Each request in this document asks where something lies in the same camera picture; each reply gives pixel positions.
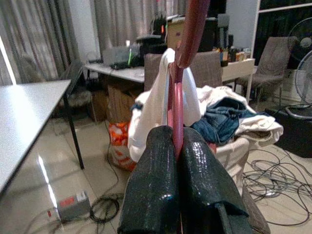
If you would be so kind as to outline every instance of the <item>desk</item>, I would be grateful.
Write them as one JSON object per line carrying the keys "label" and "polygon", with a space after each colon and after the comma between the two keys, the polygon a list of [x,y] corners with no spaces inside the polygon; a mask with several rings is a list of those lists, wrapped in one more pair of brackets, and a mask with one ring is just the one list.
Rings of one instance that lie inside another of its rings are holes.
{"label": "desk", "polygon": [[[90,76],[90,71],[95,71],[101,74],[127,79],[138,83],[144,83],[144,67],[114,70],[110,67],[104,66],[101,63],[86,64],[84,67],[88,70],[88,77]],[[249,76],[246,93],[248,103],[254,73],[254,59],[249,58],[242,62],[230,62],[228,66],[222,67],[222,70],[222,82]]]}
{"label": "desk", "polygon": [[[0,87],[0,195],[9,186],[62,97],[71,129],[74,126],[65,93],[70,82],[62,80]],[[75,129],[72,134],[78,143]],[[79,162],[82,162],[79,147],[76,150]]]}

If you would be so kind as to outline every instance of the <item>black metal table leg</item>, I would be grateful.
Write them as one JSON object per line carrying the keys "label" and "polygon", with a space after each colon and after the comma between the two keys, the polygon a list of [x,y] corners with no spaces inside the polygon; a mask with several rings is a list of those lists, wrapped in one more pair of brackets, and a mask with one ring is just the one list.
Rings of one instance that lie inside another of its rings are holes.
{"label": "black metal table leg", "polygon": [[80,148],[79,148],[79,145],[78,145],[78,140],[77,140],[75,127],[74,127],[74,123],[73,123],[73,118],[72,118],[72,114],[70,112],[70,107],[69,107],[69,104],[68,104],[68,99],[67,99],[67,94],[66,93],[63,96],[63,100],[64,100],[65,111],[66,111],[66,114],[67,114],[67,117],[68,117],[68,122],[69,122],[69,125],[70,125],[70,130],[72,131],[72,135],[73,135],[73,139],[74,139],[74,143],[75,143],[75,148],[76,148],[76,151],[77,151],[80,168],[83,170],[84,169],[84,165],[83,165],[83,161],[82,161],[82,157],[81,157],[81,153],[80,153]]}

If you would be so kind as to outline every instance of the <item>clothes pile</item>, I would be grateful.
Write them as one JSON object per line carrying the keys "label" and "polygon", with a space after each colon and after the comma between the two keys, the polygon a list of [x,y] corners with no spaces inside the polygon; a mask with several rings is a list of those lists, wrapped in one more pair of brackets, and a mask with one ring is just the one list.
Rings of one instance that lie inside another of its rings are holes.
{"label": "clothes pile", "polygon": [[[150,91],[140,94],[132,110],[128,148],[133,161],[142,156],[149,131],[167,125],[168,65],[175,52],[168,49],[162,56],[159,73]],[[227,86],[196,88],[190,68],[183,72],[183,120],[209,143],[217,146],[243,136],[250,148],[273,144],[283,134],[283,127],[265,113],[256,113],[244,97]]]}

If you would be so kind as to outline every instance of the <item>black foam padding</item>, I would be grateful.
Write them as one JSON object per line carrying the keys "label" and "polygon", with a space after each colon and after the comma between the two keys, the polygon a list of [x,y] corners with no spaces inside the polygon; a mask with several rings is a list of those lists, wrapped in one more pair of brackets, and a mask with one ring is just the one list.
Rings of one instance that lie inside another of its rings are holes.
{"label": "black foam padding", "polygon": [[[194,129],[184,128],[178,172],[183,233],[252,233],[234,181]],[[226,213],[220,214],[216,204],[224,206]],[[224,215],[231,232],[224,230]]]}
{"label": "black foam padding", "polygon": [[172,129],[160,126],[149,132],[146,149],[129,178],[118,233],[176,233],[179,213]]}

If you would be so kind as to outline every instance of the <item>white cloth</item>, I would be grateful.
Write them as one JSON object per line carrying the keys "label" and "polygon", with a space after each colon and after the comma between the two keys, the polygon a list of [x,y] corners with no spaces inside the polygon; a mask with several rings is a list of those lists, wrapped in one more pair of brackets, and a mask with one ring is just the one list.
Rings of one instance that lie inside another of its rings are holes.
{"label": "white cloth", "polygon": [[[134,109],[128,131],[128,148],[133,161],[138,161],[146,147],[149,131],[160,125],[167,125],[168,102],[168,65],[174,61],[175,52],[168,49],[161,58],[159,73],[150,91],[140,94],[136,102],[143,104],[143,110]],[[244,97],[236,94],[231,88],[220,86],[212,88],[204,86],[196,88],[190,68],[183,72],[183,118],[186,126],[200,120],[206,107],[228,97],[243,103],[247,110],[256,113]],[[248,138],[251,148],[259,148],[273,144],[283,134],[283,127],[273,117],[256,115],[240,119],[236,135]]]}
{"label": "white cloth", "polygon": [[[173,49],[167,49],[159,64],[159,73],[150,91],[140,94],[136,102],[144,105],[142,111],[134,109],[128,130],[128,148],[133,161],[138,161],[146,147],[149,131],[167,125],[167,103],[169,89],[168,65],[175,60]],[[199,121],[201,114],[196,94],[196,85],[190,68],[183,72],[183,121],[191,126]]]}

